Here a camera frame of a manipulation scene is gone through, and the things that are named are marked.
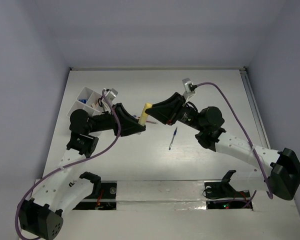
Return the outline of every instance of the white tabletop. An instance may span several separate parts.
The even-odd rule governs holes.
[[[118,91],[114,103],[123,103],[131,115],[139,115],[145,103],[161,102],[174,92],[183,94],[181,80],[184,78],[190,78],[195,84],[207,81],[217,84],[228,97],[252,141],[261,145],[238,70],[71,71],[44,174],[55,169],[63,156],[70,139],[67,113],[83,87],[99,93],[103,88],[114,88]],[[191,101],[197,108],[220,108],[225,119],[223,127],[244,139],[217,90],[212,86],[202,86],[196,91],[197,95]],[[178,132],[169,151],[176,126]],[[237,159],[203,149],[194,137],[196,133],[178,122],[174,126],[147,124],[141,135],[121,137],[109,152],[88,162],[83,171],[95,173],[104,181],[171,181],[217,180],[228,170],[253,170]],[[106,148],[115,136],[109,130],[102,132],[99,138],[95,153]],[[277,197],[270,200],[265,192],[258,192],[253,204],[254,211],[76,210],[66,217],[57,239],[300,239],[300,217],[294,201]]]

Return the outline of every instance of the gray wall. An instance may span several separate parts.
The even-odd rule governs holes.
[[[0,0],[0,240],[41,177],[69,73],[34,1]]]
[[[36,2],[71,67],[242,67],[285,0]]]
[[[283,7],[248,73],[271,147],[300,160],[300,0]],[[300,212],[300,187],[295,199]]]

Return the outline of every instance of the black plastic bracket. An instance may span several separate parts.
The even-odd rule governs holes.
[[[177,114],[185,103],[184,97],[175,92],[167,100],[153,104],[151,108],[145,110],[145,113],[163,124],[173,125],[177,121]]]
[[[90,135],[81,135],[71,132],[70,141],[66,145],[66,149],[75,149],[80,155],[89,158],[95,151],[99,138]]]
[[[101,190],[101,177],[91,172],[84,172],[80,175],[81,179],[87,179],[93,184],[92,193],[87,198],[97,198]]]
[[[294,151],[285,148],[278,152],[280,157],[270,166],[269,183],[274,195],[284,200],[292,200],[300,185],[300,162]]]
[[[230,184],[232,175],[236,170],[229,170],[221,181],[207,181],[204,182],[204,192],[207,199],[223,199],[223,198],[235,198],[240,197],[239,191],[236,191]],[[250,193],[244,193],[247,198],[250,197]]]
[[[126,137],[132,134],[141,133],[146,130],[146,126],[140,125],[138,123],[138,120],[126,111],[122,103],[117,103],[114,106],[114,111],[118,116],[121,125],[121,134],[120,134],[121,137]],[[117,124],[114,125],[113,131],[114,131],[114,135],[117,135],[118,133]]]

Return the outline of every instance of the pen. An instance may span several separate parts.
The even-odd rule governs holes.
[[[173,133],[173,136],[172,136],[172,140],[171,140],[171,143],[170,143],[170,146],[169,146],[169,150],[171,150],[172,144],[174,143],[175,136],[177,134],[177,129],[178,129],[178,127],[176,127],[175,130],[174,130],[174,133]]]

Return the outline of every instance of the purple cable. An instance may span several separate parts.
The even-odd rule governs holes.
[[[91,156],[91,157],[88,157],[86,159],[82,159],[82,160],[79,160],[79,161],[76,161],[76,162],[72,162],[72,163],[69,163],[67,165],[64,165],[63,168],[64,169],[67,169],[67,168],[70,168],[74,165],[77,165],[77,164],[81,164],[81,163],[84,163],[84,162],[87,162],[91,159],[94,159],[96,157],[99,157],[100,155],[106,153],[109,149],[111,149],[115,143],[117,142],[118,138],[120,137],[120,133],[121,133],[121,126],[120,126],[120,121],[119,121],[119,118],[115,112],[115,110],[113,109],[112,105],[110,104],[110,102],[107,100],[106,96],[105,96],[105,90],[102,90],[102,97],[103,99],[105,100],[106,104],[109,106],[109,108],[111,109],[111,112],[115,118],[115,121],[116,123],[118,124],[118,133],[117,135],[115,136],[115,139],[114,141],[103,151]],[[19,238],[22,239],[22,240],[38,240],[40,239],[40,237],[36,237],[36,238],[26,238],[24,237],[22,234],[21,234],[21,230],[19,228],[19,221],[18,221],[18,218],[19,218],[19,213],[20,213],[20,209],[21,209],[21,205],[22,203],[24,202],[24,200],[27,198],[28,195],[30,195],[30,193],[36,188],[36,186],[38,186],[40,183],[42,183],[44,180],[46,180],[47,178],[49,178],[50,176],[52,176],[53,174],[57,173],[61,171],[61,168],[57,168],[55,170],[53,170],[52,172],[48,173],[47,175],[45,175],[43,178],[41,178],[38,182],[36,182],[26,193],[25,195],[22,197],[21,201],[19,202],[17,208],[16,208],[16,213],[15,213],[15,218],[14,218],[14,227],[15,227],[15,231],[16,233],[18,234]]]
[[[214,87],[219,91],[219,93],[222,95],[223,99],[225,100],[226,104],[227,104],[228,107],[230,108],[230,110],[231,110],[231,112],[232,112],[232,114],[233,114],[235,120],[237,121],[237,123],[239,124],[240,128],[242,129],[242,131],[243,131],[243,133],[244,133],[246,139],[248,140],[248,143],[249,143],[250,147],[253,148],[253,146],[254,146],[253,142],[251,141],[251,139],[250,139],[250,137],[249,137],[249,135],[248,135],[246,129],[244,128],[244,126],[243,126],[242,123],[240,122],[240,120],[239,120],[237,114],[235,113],[235,111],[234,111],[233,107],[231,106],[229,100],[227,99],[226,95],[225,95],[225,94],[221,91],[221,89],[220,89],[215,83],[213,83],[213,82],[202,82],[202,83],[197,84],[196,86],[197,86],[197,87],[200,87],[200,86],[203,86],[203,85],[212,85],[212,86],[214,86]],[[273,195],[273,193],[272,193],[272,191],[271,191],[270,184],[269,184],[269,180],[268,180],[268,178],[267,178],[265,169],[264,169],[264,167],[262,166],[262,162],[261,162],[261,160],[260,160],[260,157],[259,157],[259,155],[258,155],[258,153],[257,153],[257,151],[256,151],[255,148],[253,148],[252,152],[253,152],[253,154],[254,154],[254,156],[255,156],[257,162],[258,162],[259,168],[260,168],[260,170],[261,170],[261,172],[262,172],[262,175],[263,175],[263,178],[264,178],[264,182],[265,182],[265,184],[266,184],[266,186],[267,186],[267,188],[268,188],[268,191],[267,191],[266,193],[268,194],[268,197],[269,197],[270,199],[273,199],[273,198],[274,198],[274,195]],[[251,196],[249,202],[248,202],[243,208],[245,208],[245,207],[252,201],[252,199],[253,199],[253,198],[255,197],[255,195],[256,195],[256,192],[257,192],[257,191],[254,191],[254,193],[253,193],[253,195]]]

